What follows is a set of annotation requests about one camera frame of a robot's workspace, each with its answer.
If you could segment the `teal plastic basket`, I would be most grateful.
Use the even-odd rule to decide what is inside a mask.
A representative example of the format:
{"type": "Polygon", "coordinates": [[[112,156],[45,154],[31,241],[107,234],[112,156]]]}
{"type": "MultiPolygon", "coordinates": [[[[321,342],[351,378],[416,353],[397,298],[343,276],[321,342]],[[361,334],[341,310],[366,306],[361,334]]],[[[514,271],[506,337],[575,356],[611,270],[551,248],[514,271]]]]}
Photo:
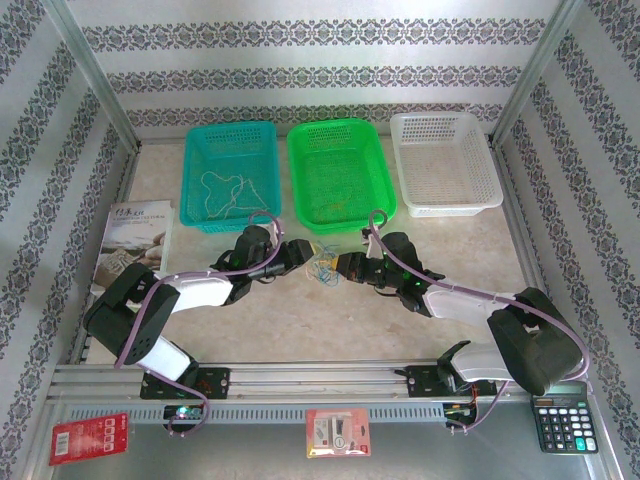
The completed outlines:
{"type": "Polygon", "coordinates": [[[204,233],[240,231],[281,213],[276,127],[248,121],[197,127],[186,136],[180,221],[204,233]]]}

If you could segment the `green plastic basket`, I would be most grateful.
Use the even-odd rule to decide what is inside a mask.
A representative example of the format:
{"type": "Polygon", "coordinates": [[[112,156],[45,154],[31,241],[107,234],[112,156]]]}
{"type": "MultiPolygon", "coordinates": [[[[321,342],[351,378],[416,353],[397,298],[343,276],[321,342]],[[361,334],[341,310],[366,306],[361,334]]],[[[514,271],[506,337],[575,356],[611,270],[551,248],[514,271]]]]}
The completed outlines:
{"type": "Polygon", "coordinates": [[[294,207],[317,235],[359,230],[374,210],[397,209],[389,167],[374,126],[357,118],[300,124],[288,133],[294,207]]]}

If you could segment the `white plastic basket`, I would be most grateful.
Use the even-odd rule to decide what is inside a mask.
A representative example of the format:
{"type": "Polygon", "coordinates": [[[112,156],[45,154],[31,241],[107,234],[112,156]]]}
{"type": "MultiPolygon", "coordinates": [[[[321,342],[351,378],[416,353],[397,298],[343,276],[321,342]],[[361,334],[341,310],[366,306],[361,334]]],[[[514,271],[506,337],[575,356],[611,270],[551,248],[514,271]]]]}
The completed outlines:
{"type": "Polygon", "coordinates": [[[478,119],[466,112],[396,114],[390,132],[402,199],[414,218],[474,216],[503,191],[478,119]]]}

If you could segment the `photo book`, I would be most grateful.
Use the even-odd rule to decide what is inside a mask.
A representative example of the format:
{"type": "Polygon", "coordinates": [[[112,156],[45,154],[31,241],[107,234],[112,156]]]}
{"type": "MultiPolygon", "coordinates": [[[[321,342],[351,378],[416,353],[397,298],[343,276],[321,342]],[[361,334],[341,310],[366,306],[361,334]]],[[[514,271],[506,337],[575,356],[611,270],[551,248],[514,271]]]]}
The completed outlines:
{"type": "Polygon", "coordinates": [[[131,264],[154,272],[167,269],[174,208],[170,200],[111,206],[94,270],[91,293],[100,297],[131,264]]]}

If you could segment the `small circuit board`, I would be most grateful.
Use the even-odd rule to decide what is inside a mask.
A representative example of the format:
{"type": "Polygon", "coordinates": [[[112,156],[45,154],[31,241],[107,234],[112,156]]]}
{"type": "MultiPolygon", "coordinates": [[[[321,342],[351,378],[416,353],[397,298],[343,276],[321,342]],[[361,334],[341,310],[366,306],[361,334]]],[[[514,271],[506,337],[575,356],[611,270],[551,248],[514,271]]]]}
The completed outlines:
{"type": "Polygon", "coordinates": [[[178,421],[200,421],[203,414],[203,405],[167,405],[164,408],[163,418],[167,421],[174,419],[178,421]]]}
{"type": "Polygon", "coordinates": [[[444,414],[446,418],[462,422],[472,422],[477,414],[477,402],[469,401],[463,403],[444,403],[444,414]]]}

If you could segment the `USB drive blister pack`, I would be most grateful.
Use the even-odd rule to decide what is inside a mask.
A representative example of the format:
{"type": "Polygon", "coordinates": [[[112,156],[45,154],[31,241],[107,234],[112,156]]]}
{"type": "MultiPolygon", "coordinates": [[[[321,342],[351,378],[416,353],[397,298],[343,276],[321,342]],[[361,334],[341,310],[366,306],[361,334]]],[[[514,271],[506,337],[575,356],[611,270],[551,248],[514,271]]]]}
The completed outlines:
{"type": "Polygon", "coordinates": [[[308,459],[371,455],[367,409],[309,409],[305,420],[308,459]]]}

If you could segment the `black calculator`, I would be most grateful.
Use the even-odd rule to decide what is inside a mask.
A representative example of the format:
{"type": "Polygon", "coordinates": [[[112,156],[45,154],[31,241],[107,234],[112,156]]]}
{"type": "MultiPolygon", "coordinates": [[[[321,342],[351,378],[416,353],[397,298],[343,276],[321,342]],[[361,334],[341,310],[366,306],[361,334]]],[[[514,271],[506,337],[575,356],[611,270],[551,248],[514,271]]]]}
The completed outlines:
{"type": "Polygon", "coordinates": [[[532,395],[531,407],[543,453],[595,455],[599,452],[584,381],[561,382],[545,395],[532,395]]]}

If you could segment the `red package card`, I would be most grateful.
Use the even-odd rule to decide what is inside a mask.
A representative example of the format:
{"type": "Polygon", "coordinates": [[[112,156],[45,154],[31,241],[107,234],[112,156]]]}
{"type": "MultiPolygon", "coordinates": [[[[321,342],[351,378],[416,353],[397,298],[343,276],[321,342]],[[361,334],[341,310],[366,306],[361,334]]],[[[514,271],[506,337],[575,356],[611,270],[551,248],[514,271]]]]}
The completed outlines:
{"type": "Polygon", "coordinates": [[[129,416],[107,416],[58,424],[52,429],[49,465],[92,460],[127,451],[129,416]]]}

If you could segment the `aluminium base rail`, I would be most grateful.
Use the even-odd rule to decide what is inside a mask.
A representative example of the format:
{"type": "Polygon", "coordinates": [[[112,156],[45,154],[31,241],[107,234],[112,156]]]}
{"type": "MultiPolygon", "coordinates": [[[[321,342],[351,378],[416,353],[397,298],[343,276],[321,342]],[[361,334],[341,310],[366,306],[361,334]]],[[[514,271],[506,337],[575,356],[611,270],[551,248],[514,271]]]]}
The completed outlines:
{"type": "MultiPolygon", "coordinates": [[[[406,361],[207,364],[228,368],[226,400],[301,403],[376,402],[409,397],[405,378],[396,369],[406,361]]],[[[63,365],[55,369],[49,400],[126,401],[140,397],[144,372],[109,365],[63,365]]]]}

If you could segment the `aluminium frame post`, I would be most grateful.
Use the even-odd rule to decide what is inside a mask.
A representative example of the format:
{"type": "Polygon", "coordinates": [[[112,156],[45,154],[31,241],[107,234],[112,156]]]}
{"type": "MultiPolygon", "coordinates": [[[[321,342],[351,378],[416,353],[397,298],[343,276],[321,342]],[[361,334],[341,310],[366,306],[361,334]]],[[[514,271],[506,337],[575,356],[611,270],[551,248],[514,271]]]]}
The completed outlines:
{"type": "Polygon", "coordinates": [[[120,139],[130,153],[137,154],[140,140],[66,0],[40,1],[105,109],[120,139]]]}
{"type": "Polygon", "coordinates": [[[560,0],[542,32],[532,56],[519,77],[497,123],[489,135],[490,145],[497,149],[511,131],[520,112],[553,57],[560,41],[574,21],[584,0],[560,0]]]}

